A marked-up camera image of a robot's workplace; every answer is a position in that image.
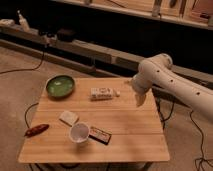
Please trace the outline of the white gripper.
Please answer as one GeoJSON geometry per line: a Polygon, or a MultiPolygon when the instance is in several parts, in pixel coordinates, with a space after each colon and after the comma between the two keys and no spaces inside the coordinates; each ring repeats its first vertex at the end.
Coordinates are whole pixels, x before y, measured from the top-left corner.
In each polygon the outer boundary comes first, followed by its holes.
{"type": "Polygon", "coordinates": [[[140,107],[144,104],[146,100],[146,94],[152,87],[153,82],[146,78],[143,74],[136,74],[131,80],[131,86],[133,90],[138,93],[135,95],[136,106],[140,107]]]}

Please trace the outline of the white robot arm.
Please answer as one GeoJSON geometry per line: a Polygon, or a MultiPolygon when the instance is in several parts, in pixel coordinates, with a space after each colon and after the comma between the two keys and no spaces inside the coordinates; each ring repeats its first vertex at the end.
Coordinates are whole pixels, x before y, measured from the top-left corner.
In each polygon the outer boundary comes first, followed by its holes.
{"type": "Polygon", "coordinates": [[[171,71],[172,58],[158,54],[143,59],[131,86],[138,95],[146,94],[156,84],[213,122],[213,90],[178,76],[171,71]]]}

